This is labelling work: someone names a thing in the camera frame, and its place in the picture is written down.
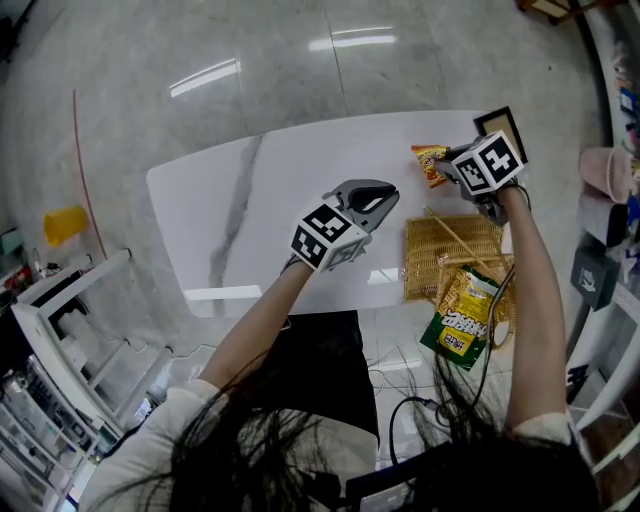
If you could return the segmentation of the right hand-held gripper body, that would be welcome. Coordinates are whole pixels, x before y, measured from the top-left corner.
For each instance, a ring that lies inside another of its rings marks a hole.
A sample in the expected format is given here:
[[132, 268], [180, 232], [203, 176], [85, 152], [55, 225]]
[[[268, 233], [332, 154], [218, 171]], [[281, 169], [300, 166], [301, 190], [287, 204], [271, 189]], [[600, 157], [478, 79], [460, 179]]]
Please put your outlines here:
[[525, 165], [502, 130], [479, 136], [475, 148], [460, 157], [448, 157], [458, 173], [461, 197], [498, 226], [508, 222], [498, 191], [518, 183]]

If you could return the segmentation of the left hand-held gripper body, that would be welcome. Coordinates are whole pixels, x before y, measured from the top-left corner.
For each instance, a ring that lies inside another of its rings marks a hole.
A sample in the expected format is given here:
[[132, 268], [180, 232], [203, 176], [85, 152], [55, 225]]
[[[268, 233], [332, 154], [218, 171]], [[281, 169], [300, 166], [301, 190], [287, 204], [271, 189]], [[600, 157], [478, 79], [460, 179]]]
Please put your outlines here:
[[352, 179], [325, 193], [302, 215], [290, 240], [289, 263], [303, 263], [316, 273], [331, 271], [365, 253], [373, 233], [360, 225], [352, 209], [352, 192], [358, 187], [392, 185], [375, 179]]

